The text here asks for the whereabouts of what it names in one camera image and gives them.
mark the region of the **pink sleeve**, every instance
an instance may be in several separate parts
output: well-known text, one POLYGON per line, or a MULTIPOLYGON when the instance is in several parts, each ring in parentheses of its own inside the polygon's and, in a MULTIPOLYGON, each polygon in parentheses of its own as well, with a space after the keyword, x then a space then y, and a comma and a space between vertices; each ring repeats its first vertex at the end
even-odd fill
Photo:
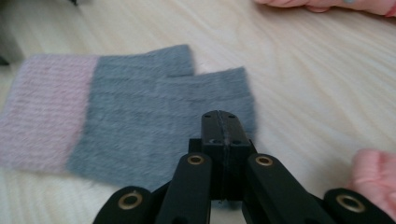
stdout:
POLYGON ((362 194, 396 221, 396 153, 359 150, 353 159, 347 187, 362 194))

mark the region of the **wooden table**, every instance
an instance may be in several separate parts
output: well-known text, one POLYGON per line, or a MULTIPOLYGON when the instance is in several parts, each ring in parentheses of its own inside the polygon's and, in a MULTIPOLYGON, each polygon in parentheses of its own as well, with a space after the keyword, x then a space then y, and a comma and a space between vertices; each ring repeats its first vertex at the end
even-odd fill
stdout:
MULTIPOLYGON (((14 0, 4 25, 23 55, 131 54, 189 44, 198 73, 245 66, 255 146, 322 197, 343 187, 363 147, 396 151, 396 20, 249 0, 14 0)), ((0 104, 18 64, 1 68, 0 104)), ((0 169, 1 223, 90 223, 116 187, 71 175, 0 169)), ((212 223, 243 223, 217 205, 212 223)))

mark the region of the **pink knitted cuff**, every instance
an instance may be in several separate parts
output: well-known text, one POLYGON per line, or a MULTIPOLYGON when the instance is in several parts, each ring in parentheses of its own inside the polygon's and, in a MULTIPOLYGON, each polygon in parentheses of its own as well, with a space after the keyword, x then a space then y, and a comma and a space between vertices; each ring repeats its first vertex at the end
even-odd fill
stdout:
POLYGON ((389 12, 385 15, 385 17, 392 17, 396 14, 396 2, 393 7, 390 8, 389 12))
POLYGON ((360 150, 348 184, 396 221, 396 153, 360 150))
POLYGON ((0 165, 60 173, 78 140, 98 57, 37 55, 22 65, 0 117, 0 165))

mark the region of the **light wood surface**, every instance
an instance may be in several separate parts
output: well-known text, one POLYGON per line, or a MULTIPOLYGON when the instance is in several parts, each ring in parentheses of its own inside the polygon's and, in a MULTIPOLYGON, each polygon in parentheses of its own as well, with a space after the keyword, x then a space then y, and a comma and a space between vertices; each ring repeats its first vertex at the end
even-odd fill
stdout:
MULTIPOLYGON (((189 44, 198 73, 246 67, 258 113, 255 146, 313 194, 343 187, 358 149, 396 151, 395 19, 249 0, 81 0, 79 7, 12 0, 0 13, 5 53, 20 55, 0 68, 0 105, 21 59, 36 53, 131 54, 189 44)), ((0 169, 0 223, 91 223, 117 189, 0 169)), ((211 223, 244 223, 239 210, 216 207, 211 223)))

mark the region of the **pink fabric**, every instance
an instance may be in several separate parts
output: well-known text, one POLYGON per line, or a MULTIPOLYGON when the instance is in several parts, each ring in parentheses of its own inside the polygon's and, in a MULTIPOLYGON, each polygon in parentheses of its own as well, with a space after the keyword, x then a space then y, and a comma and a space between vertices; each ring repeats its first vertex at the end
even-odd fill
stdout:
POLYGON ((385 15, 386 17, 394 17, 396 14, 396 2, 393 4, 393 7, 388 11, 385 15))
POLYGON ((0 117, 0 165, 61 173, 77 143, 98 57, 37 55, 21 67, 0 117))
POLYGON ((348 188, 362 194, 396 221, 396 153, 360 150, 348 188))
POLYGON ((395 0, 254 0, 259 4, 271 7, 301 7, 306 6, 315 12, 324 12, 331 7, 346 7, 364 10, 377 15, 394 16, 391 13, 395 0))

